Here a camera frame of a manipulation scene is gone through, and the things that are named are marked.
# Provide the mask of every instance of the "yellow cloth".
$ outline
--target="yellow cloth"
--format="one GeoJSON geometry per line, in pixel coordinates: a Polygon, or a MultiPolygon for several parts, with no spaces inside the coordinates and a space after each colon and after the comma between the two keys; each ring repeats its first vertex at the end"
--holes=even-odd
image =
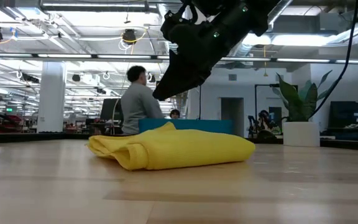
{"type": "Polygon", "coordinates": [[[171,122],[136,136],[93,136],[89,149],[99,157],[116,159],[127,170],[171,169],[239,162],[255,145],[244,138],[198,130],[176,130],[171,122]]]}

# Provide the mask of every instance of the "man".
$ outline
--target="man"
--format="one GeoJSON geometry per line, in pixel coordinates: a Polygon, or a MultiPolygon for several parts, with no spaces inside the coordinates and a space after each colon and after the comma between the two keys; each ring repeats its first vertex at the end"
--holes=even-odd
{"type": "Polygon", "coordinates": [[[177,109],[172,110],[171,113],[169,114],[169,117],[171,117],[171,119],[179,119],[180,111],[178,111],[177,109]]]}
{"type": "Polygon", "coordinates": [[[122,132],[138,134],[139,120],[144,118],[163,119],[160,104],[153,97],[153,91],[146,86],[146,69],[133,66],[127,72],[130,87],[121,98],[121,108],[124,115],[122,132]]]}

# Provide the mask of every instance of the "door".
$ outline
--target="door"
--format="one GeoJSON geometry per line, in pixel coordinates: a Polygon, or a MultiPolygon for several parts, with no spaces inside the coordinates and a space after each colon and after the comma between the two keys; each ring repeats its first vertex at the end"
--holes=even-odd
{"type": "Polygon", "coordinates": [[[221,119],[233,122],[233,134],[244,137],[244,99],[221,98],[221,119]]]}

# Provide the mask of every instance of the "teal box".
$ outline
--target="teal box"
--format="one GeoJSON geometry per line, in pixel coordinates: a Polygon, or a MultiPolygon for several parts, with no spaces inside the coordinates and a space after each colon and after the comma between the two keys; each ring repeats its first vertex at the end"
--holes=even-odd
{"type": "Polygon", "coordinates": [[[142,119],[139,120],[139,131],[159,128],[172,122],[179,130],[195,129],[212,133],[233,134],[233,122],[231,120],[193,120],[193,119],[142,119]]]}

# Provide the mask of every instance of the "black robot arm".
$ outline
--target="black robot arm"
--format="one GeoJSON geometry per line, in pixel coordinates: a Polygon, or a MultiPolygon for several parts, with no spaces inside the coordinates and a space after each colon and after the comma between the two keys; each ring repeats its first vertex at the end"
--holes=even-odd
{"type": "Polygon", "coordinates": [[[182,0],[174,14],[168,11],[161,27],[164,38],[178,45],[177,54],[170,50],[170,65],[153,96],[165,100],[202,85],[211,69],[249,32],[261,36],[268,29],[269,12],[280,0],[182,0]],[[182,18],[190,6],[193,18],[182,18]],[[211,22],[197,20],[197,7],[211,22]]]}

